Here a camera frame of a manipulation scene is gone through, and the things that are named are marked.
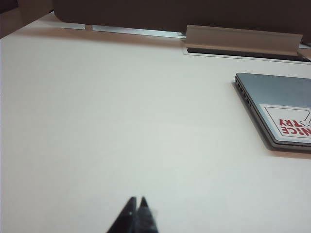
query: black object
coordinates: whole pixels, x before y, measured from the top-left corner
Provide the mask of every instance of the black object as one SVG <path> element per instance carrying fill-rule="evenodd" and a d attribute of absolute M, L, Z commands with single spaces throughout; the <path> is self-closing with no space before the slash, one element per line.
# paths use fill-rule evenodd
<path fill-rule="evenodd" d="M 18 7 L 17 0 L 1 0 L 0 14 Z"/>
<path fill-rule="evenodd" d="M 191 53 L 205 53 L 205 54 L 217 54 L 217 55 L 230 55 L 240 57 L 259 57 L 278 60 L 298 61 L 298 62 L 310 62 L 310 60 L 303 55 L 297 53 L 297 56 L 282 55 L 282 54 L 269 54 L 259 52 L 245 52 L 245 51 L 233 51 L 233 50 L 213 50 L 204 48 L 187 48 Z"/>
<path fill-rule="evenodd" d="M 187 24 L 303 34 L 311 42 L 310 0 L 53 0 L 69 23 L 186 32 Z"/>
<path fill-rule="evenodd" d="M 136 198 L 131 197 L 107 233 L 158 233 L 145 197 L 138 210 Z"/>

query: laptop sticker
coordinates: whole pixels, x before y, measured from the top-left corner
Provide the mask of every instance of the laptop sticker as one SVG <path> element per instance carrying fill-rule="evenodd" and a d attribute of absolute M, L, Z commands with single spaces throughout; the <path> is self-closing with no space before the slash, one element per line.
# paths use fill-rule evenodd
<path fill-rule="evenodd" d="M 311 109 L 260 104 L 266 119 L 280 138 L 311 139 Z"/>

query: laptop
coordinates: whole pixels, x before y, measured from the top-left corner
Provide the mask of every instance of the laptop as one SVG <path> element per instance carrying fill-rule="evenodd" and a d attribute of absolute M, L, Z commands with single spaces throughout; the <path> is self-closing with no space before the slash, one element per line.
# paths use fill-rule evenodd
<path fill-rule="evenodd" d="M 235 85 L 272 147 L 311 151 L 311 79 L 237 73 Z"/>

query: dark partition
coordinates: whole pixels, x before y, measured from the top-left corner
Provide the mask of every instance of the dark partition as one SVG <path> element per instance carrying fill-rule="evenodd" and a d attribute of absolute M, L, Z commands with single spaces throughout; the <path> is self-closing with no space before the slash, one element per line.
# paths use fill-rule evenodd
<path fill-rule="evenodd" d="M 187 24 L 303 34 L 310 0 L 53 0 L 65 22 L 185 32 Z"/>

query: desk surface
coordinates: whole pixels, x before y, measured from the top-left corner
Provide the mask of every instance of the desk surface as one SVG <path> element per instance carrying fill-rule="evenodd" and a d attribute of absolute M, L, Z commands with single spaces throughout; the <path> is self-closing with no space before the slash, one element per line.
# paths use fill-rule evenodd
<path fill-rule="evenodd" d="M 269 150 L 232 84 L 311 65 L 49 16 L 1 40 L 1 59 L 2 232 L 104 233 L 142 195 L 161 233 L 311 231 L 311 155 Z"/>

